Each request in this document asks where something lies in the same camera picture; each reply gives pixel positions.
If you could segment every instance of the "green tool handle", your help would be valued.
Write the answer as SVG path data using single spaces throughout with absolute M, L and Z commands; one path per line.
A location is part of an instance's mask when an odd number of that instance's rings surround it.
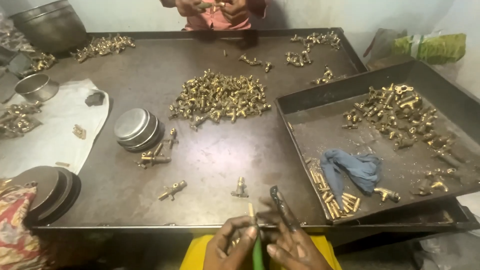
M 260 242 L 260 236 L 257 236 L 255 245 L 252 252 L 253 270 L 265 270 L 264 259 L 262 256 L 262 243 Z

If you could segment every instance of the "pink shirt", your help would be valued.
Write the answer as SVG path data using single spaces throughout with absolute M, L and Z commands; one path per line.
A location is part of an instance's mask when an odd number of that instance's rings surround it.
M 215 0 L 203 0 L 206 3 L 213 3 Z M 198 14 L 197 16 L 187 17 L 187 24 L 185 25 L 185 29 L 192 31 L 192 30 L 241 30 L 241 29 L 249 29 L 250 23 L 248 19 L 244 22 L 232 26 L 224 17 L 220 8 L 217 8 L 215 12 L 213 12 L 213 8 L 207 9 L 206 12 L 202 14 Z

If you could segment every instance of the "dark metal table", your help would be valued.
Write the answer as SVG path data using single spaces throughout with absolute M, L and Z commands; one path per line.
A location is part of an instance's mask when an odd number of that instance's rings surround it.
M 119 55 L 88 59 L 82 64 L 64 59 L 46 71 L 60 83 L 91 79 L 99 89 L 108 92 L 112 108 L 80 171 L 82 190 L 77 201 L 59 220 L 38 229 L 163 228 L 207 232 L 230 217 L 247 214 L 248 201 L 257 210 L 265 209 L 258 198 L 268 196 L 273 185 L 279 186 L 300 222 L 306 222 L 310 231 L 451 231 L 464 227 L 463 223 L 458 225 L 457 220 L 446 218 L 445 210 L 439 206 L 432 206 L 426 218 L 408 217 L 403 223 L 399 214 L 400 223 L 380 219 L 377 225 L 373 221 L 327 226 L 275 108 L 261 117 L 238 119 L 235 124 L 207 121 L 197 133 L 183 119 L 168 121 L 168 105 L 180 93 L 181 84 L 203 75 L 205 69 L 233 76 L 252 74 L 268 86 L 267 101 L 273 104 L 276 97 L 309 87 L 309 81 L 321 77 L 325 64 L 336 75 L 357 73 L 345 52 L 314 47 L 315 62 L 296 68 L 286 66 L 283 55 L 300 50 L 301 46 L 278 37 L 260 39 L 257 46 L 246 51 L 234 40 L 138 40 L 136 45 L 137 48 L 128 48 Z M 274 69 L 266 74 L 262 67 L 238 61 L 244 52 L 248 57 L 272 62 Z M 132 108 L 145 108 L 163 121 L 167 130 L 178 130 L 180 143 L 173 148 L 171 163 L 142 170 L 133 162 L 139 154 L 129 153 L 116 143 L 114 122 Z M 248 199 L 230 195 L 239 176 L 245 178 Z M 175 201 L 157 199 L 164 186 L 181 180 L 187 181 L 188 187 L 176 194 Z M 427 228 L 429 216 L 440 217 Z

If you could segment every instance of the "steel lid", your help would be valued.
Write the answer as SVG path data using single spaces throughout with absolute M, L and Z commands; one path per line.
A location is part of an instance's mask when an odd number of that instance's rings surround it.
M 128 110 L 117 119 L 113 132 L 119 140 L 130 139 L 146 127 L 149 118 L 147 110 L 141 108 Z

